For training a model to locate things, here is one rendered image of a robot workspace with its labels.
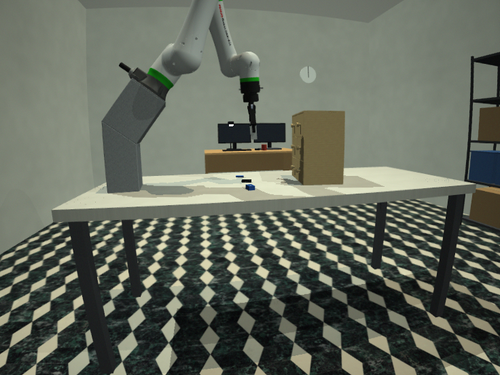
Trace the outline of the light wooden chest of drawers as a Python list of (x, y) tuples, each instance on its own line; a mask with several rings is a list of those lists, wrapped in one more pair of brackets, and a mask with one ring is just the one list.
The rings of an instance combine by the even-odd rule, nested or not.
[(302, 185), (340, 185), (344, 179), (345, 111), (304, 112), (304, 161)]

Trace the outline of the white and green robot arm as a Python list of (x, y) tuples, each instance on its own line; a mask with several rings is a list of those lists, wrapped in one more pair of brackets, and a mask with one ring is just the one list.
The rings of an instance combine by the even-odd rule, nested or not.
[(222, 0), (192, 0), (175, 43), (167, 45), (147, 74), (122, 62), (119, 67), (128, 72), (130, 79), (135, 79), (165, 101), (180, 74), (193, 73), (199, 68), (209, 30), (221, 72), (226, 77), (240, 76), (241, 94), (260, 92), (263, 89), (259, 81), (260, 60), (252, 52), (237, 55)]

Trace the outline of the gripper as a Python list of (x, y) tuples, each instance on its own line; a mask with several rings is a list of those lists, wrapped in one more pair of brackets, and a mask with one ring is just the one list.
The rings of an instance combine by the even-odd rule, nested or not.
[(249, 126), (250, 126), (251, 140), (257, 139), (255, 105), (253, 103), (254, 101), (255, 102), (259, 101), (258, 94), (243, 95), (243, 102), (248, 103), (248, 105), (249, 105), (249, 106), (247, 106), (247, 109), (248, 109), (248, 113), (249, 113), (249, 121), (250, 121)]

